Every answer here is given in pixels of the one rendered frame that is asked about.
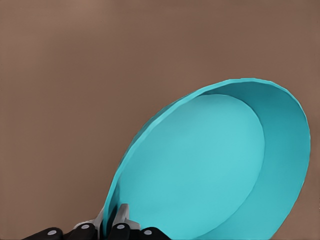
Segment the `blue plate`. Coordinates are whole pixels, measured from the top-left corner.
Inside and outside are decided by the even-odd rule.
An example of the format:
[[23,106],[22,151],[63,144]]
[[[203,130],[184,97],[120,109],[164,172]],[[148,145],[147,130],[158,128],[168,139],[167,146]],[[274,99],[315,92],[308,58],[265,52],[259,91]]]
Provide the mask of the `blue plate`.
[[103,234],[129,218],[173,240],[269,240],[292,210],[311,151],[307,117],[285,88],[256,78],[200,88],[133,138],[104,204]]

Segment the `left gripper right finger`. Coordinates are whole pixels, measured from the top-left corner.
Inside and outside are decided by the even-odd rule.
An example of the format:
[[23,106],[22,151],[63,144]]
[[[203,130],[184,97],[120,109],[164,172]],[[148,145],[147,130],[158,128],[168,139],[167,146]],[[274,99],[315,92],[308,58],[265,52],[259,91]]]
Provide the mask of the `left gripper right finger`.
[[112,223],[108,240],[138,240],[141,225],[130,220],[130,208],[127,203],[120,205]]

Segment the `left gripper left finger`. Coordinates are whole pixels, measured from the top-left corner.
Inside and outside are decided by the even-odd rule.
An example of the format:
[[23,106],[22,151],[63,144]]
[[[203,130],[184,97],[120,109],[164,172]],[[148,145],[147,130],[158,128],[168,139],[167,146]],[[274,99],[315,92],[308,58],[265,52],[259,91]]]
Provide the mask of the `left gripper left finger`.
[[63,240],[104,240],[104,208],[96,218],[78,223],[70,232],[63,235]]

